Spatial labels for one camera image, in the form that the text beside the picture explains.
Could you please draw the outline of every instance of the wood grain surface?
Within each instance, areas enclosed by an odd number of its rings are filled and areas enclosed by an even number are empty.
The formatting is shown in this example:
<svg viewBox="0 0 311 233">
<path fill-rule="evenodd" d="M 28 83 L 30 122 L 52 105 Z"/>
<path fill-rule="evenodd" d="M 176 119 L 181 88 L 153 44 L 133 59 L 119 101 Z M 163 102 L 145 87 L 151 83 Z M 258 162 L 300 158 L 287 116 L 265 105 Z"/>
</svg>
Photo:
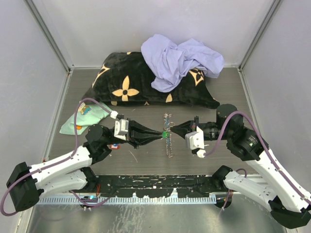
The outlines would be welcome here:
<svg viewBox="0 0 311 233">
<path fill-rule="evenodd" d="M 74 136 L 60 134 L 59 130 L 66 120 L 73 114 L 79 100 L 94 81 L 98 70 L 75 70 L 70 81 L 62 114 L 57 126 L 50 159 L 66 154 L 74 148 Z M 211 95 L 221 104 L 231 103 L 238 110 L 247 113 L 250 111 L 246 102 L 245 93 L 236 68 L 224 68 L 219 78 L 206 79 L 207 88 Z M 191 120 L 194 116 L 200 117 L 200 122 L 216 120 L 216 110 L 196 106 L 137 106 L 117 107 L 112 109 L 125 115 L 125 117 L 136 120 L 151 129 L 162 131 L 164 126 L 163 115 L 166 112 L 173 116 L 171 121 L 176 125 Z M 107 117 L 101 124 L 112 128 L 114 120 Z M 79 145 L 86 141 L 86 131 L 79 136 Z M 211 150 L 215 142 L 209 144 L 205 149 Z M 92 165 L 95 174 L 98 175 L 151 175 L 151 174 L 213 174 L 221 165 L 233 169 L 245 168 L 248 173 L 256 173 L 246 163 L 235 157 L 226 149 L 226 142 L 221 142 L 218 150 L 211 156 L 200 159 L 186 149 L 185 140 L 178 135 L 172 135 L 173 158 L 166 155 L 165 140 L 158 140 L 138 150 L 128 144 L 122 144 L 119 150 L 113 150 L 102 162 Z"/>
</svg>

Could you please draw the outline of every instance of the black pillow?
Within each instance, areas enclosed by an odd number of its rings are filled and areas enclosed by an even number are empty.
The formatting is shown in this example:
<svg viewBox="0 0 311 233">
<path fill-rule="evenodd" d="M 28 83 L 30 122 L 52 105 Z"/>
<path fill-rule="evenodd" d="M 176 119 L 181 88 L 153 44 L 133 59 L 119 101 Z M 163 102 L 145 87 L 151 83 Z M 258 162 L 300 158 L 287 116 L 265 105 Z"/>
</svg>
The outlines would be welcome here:
<svg viewBox="0 0 311 233">
<path fill-rule="evenodd" d="M 208 92 L 202 71 L 192 69 L 171 92 L 151 87 L 155 75 L 141 52 L 114 52 L 104 61 L 84 98 L 107 105 L 149 105 L 182 103 L 216 109 L 219 102 Z"/>
</svg>

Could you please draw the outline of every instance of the green object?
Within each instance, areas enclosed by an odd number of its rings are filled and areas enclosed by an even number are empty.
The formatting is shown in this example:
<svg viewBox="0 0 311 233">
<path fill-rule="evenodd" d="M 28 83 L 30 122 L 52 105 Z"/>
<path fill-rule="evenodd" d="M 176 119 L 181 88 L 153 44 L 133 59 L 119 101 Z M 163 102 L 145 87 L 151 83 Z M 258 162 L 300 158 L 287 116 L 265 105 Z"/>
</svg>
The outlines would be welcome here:
<svg viewBox="0 0 311 233">
<path fill-rule="evenodd" d="M 170 137 L 170 132 L 164 131 L 164 132 L 162 133 L 162 137 L 163 137 L 163 138 L 168 138 L 168 137 Z"/>
<path fill-rule="evenodd" d="M 86 105 L 85 103 L 82 103 L 78 109 L 77 114 L 78 135 L 82 134 L 88 126 L 97 124 L 101 121 L 101 119 L 107 117 L 108 115 L 109 113 L 104 111 L 97 104 Z M 73 119 L 74 114 L 65 122 L 65 124 L 63 124 L 59 132 L 62 134 L 74 135 Z"/>
</svg>

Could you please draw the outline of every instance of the colorful print on cloth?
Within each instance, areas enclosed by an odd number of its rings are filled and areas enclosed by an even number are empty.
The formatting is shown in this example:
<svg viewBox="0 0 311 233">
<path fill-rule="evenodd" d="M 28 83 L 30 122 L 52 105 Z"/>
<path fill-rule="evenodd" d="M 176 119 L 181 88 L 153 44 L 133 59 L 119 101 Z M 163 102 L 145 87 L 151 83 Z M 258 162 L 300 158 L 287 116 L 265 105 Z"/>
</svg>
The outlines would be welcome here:
<svg viewBox="0 0 311 233">
<path fill-rule="evenodd" d="M 84 102 L 81 103 L 78 112 L 81 113 L 81 115 L 86 115 L 89 111 L 91 111 L 90 106 L 86 105 Z"/>
</svg>

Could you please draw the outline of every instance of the crumpled cloth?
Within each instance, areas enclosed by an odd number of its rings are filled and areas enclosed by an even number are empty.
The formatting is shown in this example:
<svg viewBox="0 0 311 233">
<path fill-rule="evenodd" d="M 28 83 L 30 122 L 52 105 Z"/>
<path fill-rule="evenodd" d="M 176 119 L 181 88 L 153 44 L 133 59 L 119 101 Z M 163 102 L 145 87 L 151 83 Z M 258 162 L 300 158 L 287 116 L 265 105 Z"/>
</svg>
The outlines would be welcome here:
<svg viewBox="0 0 311 233">
<path fill-rule="evenodd" d="M 207 77 L 218 78 L 225 64 L 220 53 L 200 41 L 190 39 L 176 45 L 159 34 L 142 44 L 141 53 L 156 76 L 151 86 L 160 92 L 172 91 L 193 68 L 202 70 Z"/>
</svg>

